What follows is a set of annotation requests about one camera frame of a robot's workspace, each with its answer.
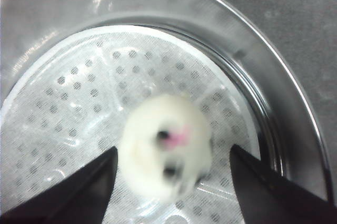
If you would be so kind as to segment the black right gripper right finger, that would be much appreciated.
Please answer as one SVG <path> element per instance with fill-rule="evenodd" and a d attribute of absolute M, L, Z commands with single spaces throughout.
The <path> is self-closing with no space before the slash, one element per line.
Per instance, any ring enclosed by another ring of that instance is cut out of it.
<path fill-rule="evenodd" d="M 245 223 L 336 223 L 336 206 L 287 180 L 238 145 L 230 150 Z"/>

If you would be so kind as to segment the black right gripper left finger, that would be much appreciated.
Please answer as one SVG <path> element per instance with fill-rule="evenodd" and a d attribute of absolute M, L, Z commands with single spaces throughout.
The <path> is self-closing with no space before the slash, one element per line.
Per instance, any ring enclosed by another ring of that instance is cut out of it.
<path fill-rule="evenodd" d="M 102 223 L 114 190 L 117 149 L 1 215 L 1 223 Z"/>

